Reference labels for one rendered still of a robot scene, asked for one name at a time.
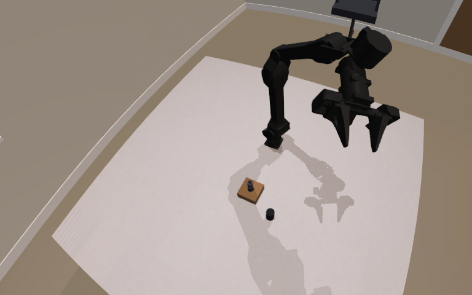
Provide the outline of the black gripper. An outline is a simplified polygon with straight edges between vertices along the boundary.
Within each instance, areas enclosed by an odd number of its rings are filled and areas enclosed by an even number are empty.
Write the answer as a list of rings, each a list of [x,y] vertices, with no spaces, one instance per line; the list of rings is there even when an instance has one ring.
[[[344,148],[349,143],[349,115],[367,116],[372,152],[376,152],[386,126],[400,119],[399,109],[382,104],[377,109],[370,108],[374,97],[369,96],[371,80],[360,73],[344,76],[339,92],[323,89],[312,101],[312,112],[330,120],[336,128]]]

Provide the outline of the brown square block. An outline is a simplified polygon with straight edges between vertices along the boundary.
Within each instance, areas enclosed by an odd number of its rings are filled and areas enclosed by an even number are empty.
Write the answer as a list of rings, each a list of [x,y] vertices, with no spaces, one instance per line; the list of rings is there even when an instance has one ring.
[[[248,181],[253,182],[253,191],[248,190]],[[264,189],[264,185],[260,182],[253,181],[252,179],[246,178],[241,185],[240,189],[237,192],[239,198],[249,201],[253,204],[256,204],[258,198],[260,197],[262,191]]]

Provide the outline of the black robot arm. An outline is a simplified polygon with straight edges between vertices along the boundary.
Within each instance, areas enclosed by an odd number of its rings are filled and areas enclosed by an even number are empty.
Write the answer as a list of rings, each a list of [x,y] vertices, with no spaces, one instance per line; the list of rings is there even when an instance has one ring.
[[[270,98],[270,120],[262,131],[267,138],[264,144],[278,150],[283,141],[281,136],[290,129],[290,123],[284,117],[283,87],[288,80],[291,60],[313,59],[317,63],[330,64],[343,57],[335,69],[341,81],[351,73],[366,76],[365,69],[374,68],[391,50],[387,36],[368,26],[359,32],[356,39],[335,32],[315,41],[282,44],[272,49],[261,70]],[[346,54],[349,56],[344,57]]]

